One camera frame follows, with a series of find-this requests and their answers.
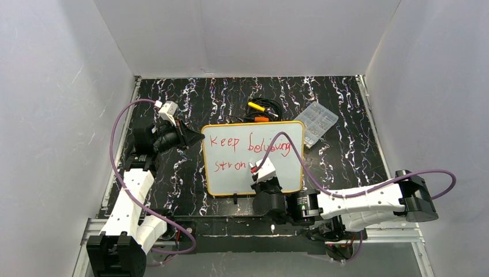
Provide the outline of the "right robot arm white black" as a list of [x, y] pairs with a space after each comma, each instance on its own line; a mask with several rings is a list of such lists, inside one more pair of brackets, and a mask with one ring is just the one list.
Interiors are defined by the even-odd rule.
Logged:
[[429, 222], [439, 218], [426, 182], [410, 171], [382, 184], [331, 192], [306, 189], [282, 192], [275, 171], [251, 172], [256, 195], [253, 210], [276, 224], [312, 226], [323, 220], [330, 231], [359, 232], [372, 224], [403, 218], [407, 222]]

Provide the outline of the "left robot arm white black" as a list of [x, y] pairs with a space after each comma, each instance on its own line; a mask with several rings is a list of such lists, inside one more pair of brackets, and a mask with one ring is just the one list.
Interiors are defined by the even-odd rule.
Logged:
[[123, 181], [112, 213], [98, 235], [88, 238], [86, 249], [94, 276], [143, 276], [146, 257], [155, 242], [167, 232], [168, 223], [157, 212], [147, 212], [144, 201], [155, 183], [157, 157], [172, 148], [188, 149], [204, 134], [180, 120], [133, 126], [133, 150], [118, 179]]

